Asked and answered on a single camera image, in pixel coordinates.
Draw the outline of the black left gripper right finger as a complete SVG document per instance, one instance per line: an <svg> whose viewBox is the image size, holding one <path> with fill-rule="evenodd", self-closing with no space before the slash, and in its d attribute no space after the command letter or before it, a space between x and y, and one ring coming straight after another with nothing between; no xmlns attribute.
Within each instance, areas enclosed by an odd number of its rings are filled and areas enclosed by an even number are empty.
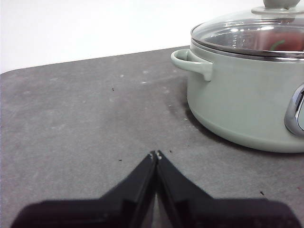
<svg viewBox="0 0 304 228"><path fill-rule="evenodd" d="M216 199L186 178L161 151L157 194L171 228L296 228L298 218L284 203L267 199Z"/></svg>

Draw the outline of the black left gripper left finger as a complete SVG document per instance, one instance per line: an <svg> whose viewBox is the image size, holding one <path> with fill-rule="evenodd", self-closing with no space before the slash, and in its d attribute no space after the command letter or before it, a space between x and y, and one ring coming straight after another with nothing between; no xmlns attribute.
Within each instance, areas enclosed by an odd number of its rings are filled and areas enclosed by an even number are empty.
<svg viewBox="0 0 304 228"><path fill-rule="evenodd" d="M139 228L151 221L157 156L150 152L135 169L97 199L46 200L24 207L13 228Z"/></svg>

